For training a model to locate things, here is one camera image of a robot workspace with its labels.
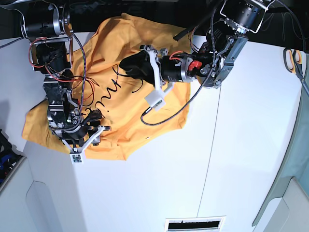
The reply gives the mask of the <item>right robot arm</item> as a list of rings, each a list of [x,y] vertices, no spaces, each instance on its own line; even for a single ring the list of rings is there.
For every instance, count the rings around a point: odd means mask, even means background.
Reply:
[[[108,127],[101,125],[100,110],[83,113],[85,85],[94,90],[94,81],[75,75],[70,13],[63,0],[21,0],[15,3],[21,14],[21,31],[30,41],[28,60],[35,72],[44,75],[45,104],[43,124],[47,131],[71,148],[98,146],[100,136]]]

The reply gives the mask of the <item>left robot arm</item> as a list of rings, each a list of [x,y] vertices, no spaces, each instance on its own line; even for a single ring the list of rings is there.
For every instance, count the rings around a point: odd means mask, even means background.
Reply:
[[[119,66],[126,76],[162,86],[166,82],[190,83],[198,80],[203,87],[219,87],[234,67],[235,59],[248,41],[247,32],[257,33],[266,11],[266,0],[217,0],[204,21],[210,26],[206,40],[191,53],[168,54],[142,45],[140,52],[123,59]]]

